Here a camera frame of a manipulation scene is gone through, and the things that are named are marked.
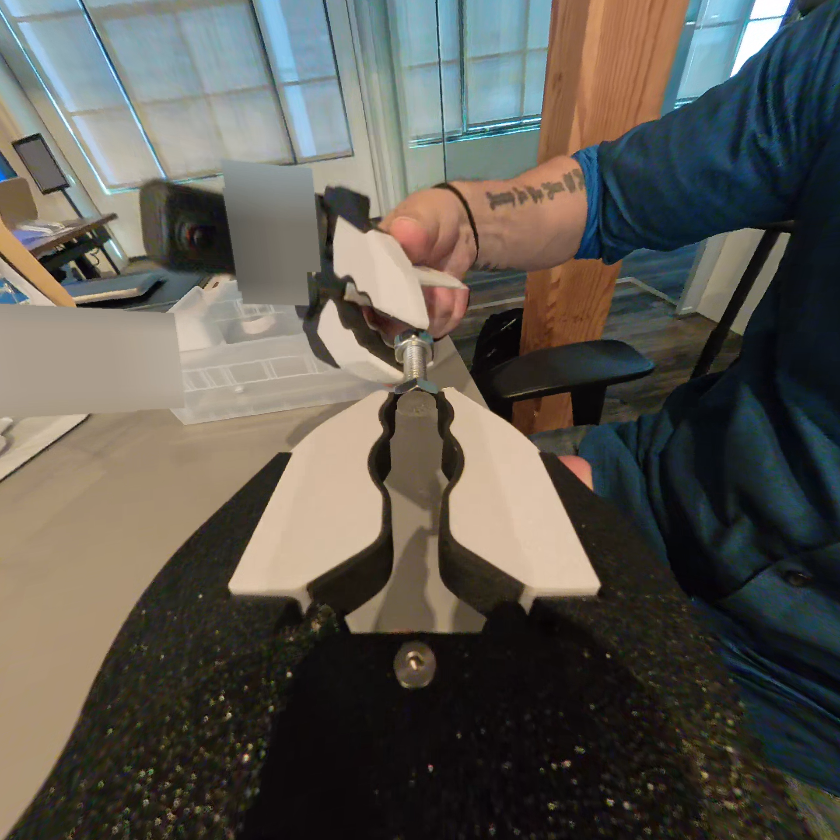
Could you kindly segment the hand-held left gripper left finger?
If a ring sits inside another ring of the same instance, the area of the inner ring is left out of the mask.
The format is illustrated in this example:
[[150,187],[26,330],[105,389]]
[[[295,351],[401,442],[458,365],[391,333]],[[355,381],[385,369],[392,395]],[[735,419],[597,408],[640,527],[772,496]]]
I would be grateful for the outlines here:
[[385,588],[395,412],[393,393],[374,392],[294,447],[228,582],[232,596],[365,604]]

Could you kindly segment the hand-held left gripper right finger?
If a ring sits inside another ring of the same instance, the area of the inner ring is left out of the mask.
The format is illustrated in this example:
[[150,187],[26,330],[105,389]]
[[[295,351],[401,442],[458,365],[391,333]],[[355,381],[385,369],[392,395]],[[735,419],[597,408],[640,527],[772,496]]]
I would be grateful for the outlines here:
[[444,585],[471,607],[598,595],[554,482],[558,459],[455,389],[437,395],[437,428],[448,481],[437,541]]

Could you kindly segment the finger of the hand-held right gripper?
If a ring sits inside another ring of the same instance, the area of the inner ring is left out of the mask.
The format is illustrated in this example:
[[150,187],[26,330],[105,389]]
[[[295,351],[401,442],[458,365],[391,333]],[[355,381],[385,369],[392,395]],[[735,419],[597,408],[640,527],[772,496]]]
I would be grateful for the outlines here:
[[374,310],[414,329],[427,330],[429,317],[414,267],[389,234],[360,230],[343,217],[335,221],[333,272],[350,278]]
[[403,381],[393,347],[369,328],[354,305],[341,309],[328,301],[318,317],[317,335],[335,365],[349,375],[378,384]]

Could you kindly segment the steel hex bolt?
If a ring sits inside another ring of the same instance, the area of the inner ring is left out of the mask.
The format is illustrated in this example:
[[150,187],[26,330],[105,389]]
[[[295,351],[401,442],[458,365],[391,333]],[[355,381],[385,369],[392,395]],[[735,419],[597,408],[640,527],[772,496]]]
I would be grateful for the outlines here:
[[435,406],[438,387],[428,378],[428,366],[432,360],[432,346],[426,342],[412,340],[399,347],[402,353],[403,382],[394,389],[395,396],[406,406]]

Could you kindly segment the person's right forearm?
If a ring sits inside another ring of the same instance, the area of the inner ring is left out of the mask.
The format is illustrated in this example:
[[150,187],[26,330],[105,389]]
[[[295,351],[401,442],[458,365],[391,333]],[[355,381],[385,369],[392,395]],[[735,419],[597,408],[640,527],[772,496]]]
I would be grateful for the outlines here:
[[589,198],[576,159],[558,156],[507,180],[460,188],[478,234],[475,268],[544,270],[577,253]]

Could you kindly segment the person's right hand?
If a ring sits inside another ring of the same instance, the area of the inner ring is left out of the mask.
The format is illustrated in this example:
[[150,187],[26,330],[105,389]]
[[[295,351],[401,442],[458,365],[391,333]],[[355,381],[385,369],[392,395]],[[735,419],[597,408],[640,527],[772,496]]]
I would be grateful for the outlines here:
[[449,189],[430,188],[403,200],[378,223],[415,266],[443,272],[460,282],[457,288],[425,287],[428,332],[435,340],[457,328],[466,314],[469,290],[462,280],[477,251],[466,210]]

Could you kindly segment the clear plastic bin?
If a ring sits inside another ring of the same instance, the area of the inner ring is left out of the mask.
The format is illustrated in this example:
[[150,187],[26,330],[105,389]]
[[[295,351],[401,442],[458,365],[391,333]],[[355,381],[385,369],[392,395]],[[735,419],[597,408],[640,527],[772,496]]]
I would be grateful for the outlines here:
[[294,307],[244,304],[216,277],[171,309],[181,354],[184,425],[356,402],[384,389],[312,353]]

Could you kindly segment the person's grey jeans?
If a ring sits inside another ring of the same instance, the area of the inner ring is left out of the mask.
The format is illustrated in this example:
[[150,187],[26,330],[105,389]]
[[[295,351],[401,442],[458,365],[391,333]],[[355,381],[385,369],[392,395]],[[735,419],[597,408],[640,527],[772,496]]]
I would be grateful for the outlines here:
[[579,455],[581,443],[593,425],[580,425],[546,430],[531,434],[529,439],[543,453],[558,457],[576,457]]

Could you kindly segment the black bag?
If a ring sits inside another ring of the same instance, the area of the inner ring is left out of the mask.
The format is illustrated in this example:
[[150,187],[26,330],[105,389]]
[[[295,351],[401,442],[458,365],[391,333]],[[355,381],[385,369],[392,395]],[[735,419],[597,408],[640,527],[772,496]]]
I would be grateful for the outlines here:
[[523,308],[499,311],[483,323],[470,366],[474,382],[481,386],[489,372],[519,356]]

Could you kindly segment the person's black office chair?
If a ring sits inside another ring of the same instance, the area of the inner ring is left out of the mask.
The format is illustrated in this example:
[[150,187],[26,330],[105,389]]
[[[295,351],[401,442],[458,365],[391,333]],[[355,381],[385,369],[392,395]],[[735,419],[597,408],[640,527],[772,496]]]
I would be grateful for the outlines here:
[[[743,271],[720,321],[711,331],[690,378],[709,373],[773,248],[794,222],[763,226],[763,235]],[[514,403],[570,394],[573,425],[600,423],[606,390],[650,375],[655,366],[628,344],[598,339],[535,350],[479,373],[478,387],[492,411],[507,420]]]

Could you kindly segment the window with white blind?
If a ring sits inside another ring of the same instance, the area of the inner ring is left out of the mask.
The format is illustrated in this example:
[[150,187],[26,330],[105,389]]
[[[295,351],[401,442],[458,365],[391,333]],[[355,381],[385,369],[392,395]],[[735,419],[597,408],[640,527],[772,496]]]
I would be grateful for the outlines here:
[[[536,129],[551,2],[2,2],[2,24],[105,193],[222,160],[361,157],[399,143],[406,180],[455,145]],[[372,123],[383,125],[373,129]]]

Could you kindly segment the silver laptop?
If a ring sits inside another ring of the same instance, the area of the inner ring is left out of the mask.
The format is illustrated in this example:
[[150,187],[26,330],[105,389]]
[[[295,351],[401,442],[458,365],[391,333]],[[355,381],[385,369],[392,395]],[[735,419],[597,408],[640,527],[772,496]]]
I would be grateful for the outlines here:
[[68,281],[63,288],[78,306],[94,306],[142,299],[160,287],[165,279],[163,274],[152,272]]

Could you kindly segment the long brown desk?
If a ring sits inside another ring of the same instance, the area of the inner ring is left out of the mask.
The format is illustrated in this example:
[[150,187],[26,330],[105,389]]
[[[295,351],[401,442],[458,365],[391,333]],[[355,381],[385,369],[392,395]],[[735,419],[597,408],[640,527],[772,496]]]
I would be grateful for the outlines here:
[[99,269],[88,258],[91,252],[97,250],[108,261],[114,274],[120,276],[120,268],[106,248],[112,240],[109,225],[118,218],[115,213],[107,213],[64,223],[29,224],[17,227],[13,234],[50,273],[77,264],[86,279],[99,278]]

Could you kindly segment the small black monitor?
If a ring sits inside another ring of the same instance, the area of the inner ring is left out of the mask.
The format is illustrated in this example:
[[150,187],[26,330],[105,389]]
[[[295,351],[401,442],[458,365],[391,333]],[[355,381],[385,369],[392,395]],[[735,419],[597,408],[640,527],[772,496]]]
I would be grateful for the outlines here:
[[70,182],[44,137],[40,133],[30,134],[12,141],[12,146],[41,195],[60,193],[76,216],[82,218],[81,210],[69,194]]

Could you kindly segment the light wooden support post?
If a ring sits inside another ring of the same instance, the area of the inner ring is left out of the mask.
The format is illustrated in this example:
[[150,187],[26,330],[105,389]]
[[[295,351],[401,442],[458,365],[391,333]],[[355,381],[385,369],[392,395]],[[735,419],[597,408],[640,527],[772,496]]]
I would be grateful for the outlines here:
[[[554,1],[538,163],[657,119],[687,1]],[[621,263],[528,273],[520,353],[600,339]]]

